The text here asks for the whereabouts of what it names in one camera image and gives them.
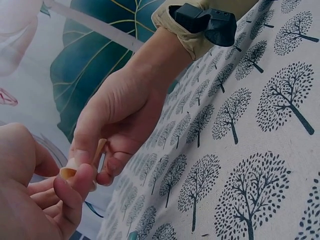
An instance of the black clip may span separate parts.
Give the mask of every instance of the black clip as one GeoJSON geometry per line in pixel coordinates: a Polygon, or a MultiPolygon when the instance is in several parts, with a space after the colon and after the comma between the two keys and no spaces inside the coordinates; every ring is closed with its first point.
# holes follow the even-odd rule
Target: black clip
{"type": "Polygon", "coordinates": [[[231,47],[235,43],[237,21],[233,13],[216,9],[202,10],[189,3],[169,7],[171,17],[192,34],[204,32],[211,43],[231,47]]]}

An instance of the printed fabric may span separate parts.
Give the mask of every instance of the printed fabric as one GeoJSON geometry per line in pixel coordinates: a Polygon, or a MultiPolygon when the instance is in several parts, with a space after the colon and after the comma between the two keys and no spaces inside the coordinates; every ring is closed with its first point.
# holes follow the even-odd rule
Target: printed fabric
{"type": "Polygon", "coordinates": [[[261,0],[233,46],[194,62],[119,176],[99,240],[320,239],[319,12],[261,0]]]}

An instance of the cuff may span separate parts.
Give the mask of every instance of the cuff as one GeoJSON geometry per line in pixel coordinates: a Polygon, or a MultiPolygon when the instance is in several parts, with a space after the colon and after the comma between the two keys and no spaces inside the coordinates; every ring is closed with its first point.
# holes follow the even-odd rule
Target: cuff
{"type": "Polygon", "coordinates": [[[246,14],[258,0],[166,0],[152,14],[151,20],[156,28],[163,27],[169,32],[176,34],[182,46],[190,54],[192,60],[197,60],[206,54],[214,44],[206,39],[203,32],[190,33],[178,24],[169,13],[169,6],[182,6],[191,4],[202,10],[209,8],[217,9],[235,15],[239,20],[246,14]]]}

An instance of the small wooden object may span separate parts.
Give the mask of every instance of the small wooden object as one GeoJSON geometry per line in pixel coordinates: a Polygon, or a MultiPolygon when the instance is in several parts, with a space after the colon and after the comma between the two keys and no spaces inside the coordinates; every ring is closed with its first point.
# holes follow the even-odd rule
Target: small wooden object
{"type": "MultiPolygon", "coordinates": [[[[98,166],[99,166],[99,161],[100,161],[100,158],[101,158],[101,155],[102,155],[102,151],[103,151],[103,148],[106,144],[107,140],[106,139],[100,139],[99,140],[99,143],[98,143],[98,147],[95,151],[95,155],[94,155],[94,158],[93,158],[93,162],[92,162],[92,166],[93,168],[95,169],[95,175],[97,175],[98,173],[98,166]]],[[[76,172],[79,168],[79,164],[76,163],[75,161],[75,158],[70,158],[68,160],[68,163],[66,164],[65,167],[62,167],[60,168],[60,176],[64,179],[64,180],[68,180],[72,177],[74,177],[76,175],[76,172]]],[[[97,182],[96,180],[93,181],[92,183],[92,187],[90,188],[90,192],[93,192],[97,189],[97,182]]]]}

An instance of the wrist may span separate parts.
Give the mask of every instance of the wrist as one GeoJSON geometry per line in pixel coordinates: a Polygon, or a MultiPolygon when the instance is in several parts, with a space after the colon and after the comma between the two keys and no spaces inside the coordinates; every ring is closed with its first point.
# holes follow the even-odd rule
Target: wrist
{"type": "Polygon", "coordinates": [[[167,91],[179,73],[192,62],[177,35],[160,27],[133,55],[126,68],[148,87],[167,91]]]}

